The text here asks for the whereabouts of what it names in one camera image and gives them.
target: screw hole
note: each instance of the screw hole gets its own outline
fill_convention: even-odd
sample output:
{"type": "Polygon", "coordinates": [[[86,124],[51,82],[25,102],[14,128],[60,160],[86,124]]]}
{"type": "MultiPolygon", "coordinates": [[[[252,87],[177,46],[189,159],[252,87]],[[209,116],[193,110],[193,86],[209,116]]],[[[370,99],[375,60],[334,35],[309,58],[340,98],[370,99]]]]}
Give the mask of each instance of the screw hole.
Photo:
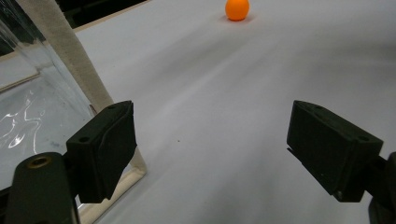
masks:
{"type": "Polygon", "coordinates": [[[36,169],[36,168],[40,168],[42,166],[45,166],[45,165],[47,165],[50,162],[51,162],[51,158],[50,157],[47,157],[47,156],[38,157],[38,158],[35,158],[32,161],[30,161],[27,164],[27,167],[30,168],[30,169],[36,169]]]}
{"type": "Polygon", "coordinates": [[[79,142],[82,142],[82,143],[88,142],[88,140],[90,140],[89,137],[82,137],[82,138],[78,139],[78,141],[79,141],[79,142]]]}
{"type": "Polygon", "coordinates": [[[359,138],[360,140],[366,141],[366,142],[370,140],[368,137],[365,137],[365,136],[359,136],[358,138],[359,138]]]}

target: clear plastic container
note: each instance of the clear plastic container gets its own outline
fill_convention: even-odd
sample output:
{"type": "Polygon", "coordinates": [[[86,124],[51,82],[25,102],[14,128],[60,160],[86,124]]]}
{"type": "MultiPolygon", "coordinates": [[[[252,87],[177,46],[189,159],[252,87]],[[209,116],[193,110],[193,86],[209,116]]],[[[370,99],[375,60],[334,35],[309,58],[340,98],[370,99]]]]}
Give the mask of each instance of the clear plastic container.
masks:
{"type": "Polygon", "coordinates": [[[0,189],[37,153],[65,142],[93,114],[62,61],[21,8],[0,0],[0,189]]]}

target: ping pong ball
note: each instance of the ping pong ball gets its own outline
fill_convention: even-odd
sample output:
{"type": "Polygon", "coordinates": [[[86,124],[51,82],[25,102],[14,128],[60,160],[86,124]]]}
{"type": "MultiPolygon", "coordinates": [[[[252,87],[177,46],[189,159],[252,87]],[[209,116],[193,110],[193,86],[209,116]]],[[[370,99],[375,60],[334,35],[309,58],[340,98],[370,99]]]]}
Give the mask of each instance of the ping pong ball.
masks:
{"type": "Polygon", "coordinates": [[[248,0],[228,0],[225,4],[225,14],[230,21],[242,21],[248,15],[248,0]]]}

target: white table surface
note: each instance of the white table surface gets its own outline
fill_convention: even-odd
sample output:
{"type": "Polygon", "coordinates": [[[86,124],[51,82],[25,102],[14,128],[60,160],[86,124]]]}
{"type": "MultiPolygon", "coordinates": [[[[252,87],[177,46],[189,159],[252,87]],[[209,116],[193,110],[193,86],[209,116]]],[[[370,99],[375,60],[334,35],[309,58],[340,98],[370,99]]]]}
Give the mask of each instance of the white table surface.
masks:
{"type": "Polygon", "coordinates": [[[132,100],[148,174],[98,223],[369,223],[287,150],[293,100],[396,150],[396,2],[153,0],[78,32],[116,102],[132,100]]]}

